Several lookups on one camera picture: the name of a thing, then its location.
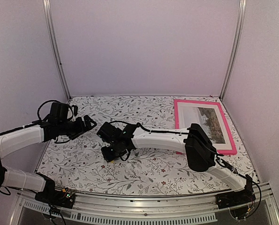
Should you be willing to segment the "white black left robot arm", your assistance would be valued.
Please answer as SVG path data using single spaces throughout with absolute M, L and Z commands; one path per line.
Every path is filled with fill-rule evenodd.
M 56 203 L 59 193 L 55 190 L 55 182 L 52 179 L 37 173 L 11 169 L 3 166 L 1 161 L 4 157 L 34 144 L 51 140 L 59 144 L 60 136 L 72 141 L 97 126 L 88 115 L 79 117 L 76 105 L 48 100 L 39 108 L 46 104 L 50 104 L 51 108 L 44 118 L 37 112 L 36 121 L 0 133 L 0 188 L 32 190 L 40 193 L 48 203 Z

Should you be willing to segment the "pink picture frame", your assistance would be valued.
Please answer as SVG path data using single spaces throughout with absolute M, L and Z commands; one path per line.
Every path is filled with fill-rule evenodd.
M 218 100 L 174 100 L 175 128 L 200 125 L 219 154 L 236 155 L 237 149 L 221 103 Z

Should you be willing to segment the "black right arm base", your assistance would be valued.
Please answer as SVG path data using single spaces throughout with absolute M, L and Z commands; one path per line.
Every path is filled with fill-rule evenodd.
M 229 209 L 235 220 L 245 220 L 255 205 L 255 194 L 249 191 L 228 192 L 215 196 L 219 209 Z

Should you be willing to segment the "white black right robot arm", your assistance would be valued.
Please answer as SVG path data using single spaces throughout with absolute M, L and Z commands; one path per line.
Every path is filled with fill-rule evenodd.
M 102 147 L 107 162 L 124 160 L 132 150 L 142 148 L 165 149 L 186 155 L 189 168 L 195 172 L 207 172 L 227 184 L 232 190 L 232 201 L 242 204 L 253 194 L 253 180 L 241 175 L 237 169 L 222 159 L 200 125 L 176 130 L 152 130 L 141 123 L 126 123 L 123 129 L 105 122 L 97 135 L 108 145 Z

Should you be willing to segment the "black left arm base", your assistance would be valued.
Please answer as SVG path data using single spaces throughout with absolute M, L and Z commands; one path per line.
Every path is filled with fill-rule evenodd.
M 72 209 L 75 203 L 75 191 L 67 187 L 61 190 L 55 188 L 48 190 L 45 188 L 43 192 L 36 193 L 35 200 L 53 206 Z

